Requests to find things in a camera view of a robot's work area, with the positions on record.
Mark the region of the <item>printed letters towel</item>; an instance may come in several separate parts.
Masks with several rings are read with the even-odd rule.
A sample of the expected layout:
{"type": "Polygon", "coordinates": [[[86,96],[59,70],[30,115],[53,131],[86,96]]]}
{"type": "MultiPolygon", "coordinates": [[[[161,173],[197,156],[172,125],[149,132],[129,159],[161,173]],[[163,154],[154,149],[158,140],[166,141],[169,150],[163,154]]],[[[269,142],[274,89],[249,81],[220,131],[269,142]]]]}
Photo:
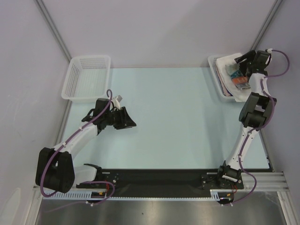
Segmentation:
{"type": "Polygon", "coordinates": [[[226,72],[231,78],[232,83],[239,90],[249,90],[251,89],[250,84],[248,83],[247,77],[245,77],[238,64],[230,64],[225,67],[226,72]]]}

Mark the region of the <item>white towel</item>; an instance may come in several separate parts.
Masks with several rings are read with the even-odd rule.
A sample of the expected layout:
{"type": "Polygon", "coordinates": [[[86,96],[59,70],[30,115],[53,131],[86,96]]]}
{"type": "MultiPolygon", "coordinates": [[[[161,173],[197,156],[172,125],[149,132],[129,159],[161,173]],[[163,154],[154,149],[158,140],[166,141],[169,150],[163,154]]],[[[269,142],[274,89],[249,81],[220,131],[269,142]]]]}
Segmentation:
{"type": "Polygon", "coordinates": [[[239,90],[232,82],[230,74],[226,70],[226,66],[236,65],[235,59],[241,56],[242,54],[239,52],[216,59],[219,77],[222,79],[226,89],[232,94],[236,102],[246,102],[251,93],[251,89],[239,90]]]}

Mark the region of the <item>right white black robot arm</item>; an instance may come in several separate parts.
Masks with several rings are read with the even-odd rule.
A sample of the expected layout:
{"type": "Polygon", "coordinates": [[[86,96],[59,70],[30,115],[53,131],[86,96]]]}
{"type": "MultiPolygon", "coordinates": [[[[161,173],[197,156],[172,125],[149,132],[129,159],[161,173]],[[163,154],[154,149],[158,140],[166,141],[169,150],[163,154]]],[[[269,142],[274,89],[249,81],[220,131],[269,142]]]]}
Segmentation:
{"type": "Polygon", "coordinates": [[[225,65],[234,87],[248,90],[250,94],[239,115],[241,129],[236,144],[217,172],[216,184],[221,189],[234,187],[241,182],[244,171],[242,164],[251,142],[273,115],[276,99],[268,91],[268,73],[265,70],[271,62],[271,53],[272,49],[252,50],[225,65]]]}

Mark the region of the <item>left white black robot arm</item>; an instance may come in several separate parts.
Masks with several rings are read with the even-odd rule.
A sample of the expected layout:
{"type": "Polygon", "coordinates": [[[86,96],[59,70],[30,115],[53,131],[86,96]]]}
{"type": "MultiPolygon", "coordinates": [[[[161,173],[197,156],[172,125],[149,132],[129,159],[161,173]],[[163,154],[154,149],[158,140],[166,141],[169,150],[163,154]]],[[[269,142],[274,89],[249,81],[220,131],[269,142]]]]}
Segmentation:
{"type": "Polygon", "coordinates": [[[73,160],[87,143],[107,126],[116,130],[136,126],[126,108],[120,106],[121,100],[121,96],[97,99],[95,107],[82,119],[79,128],[66,141],[52,148],[44,147],[38,156],[36,185],[41,189],[47,188],[61,193],[86,182],[94,188],[101,186],[101,167],[92,164],[75,167],[73,160]]]}

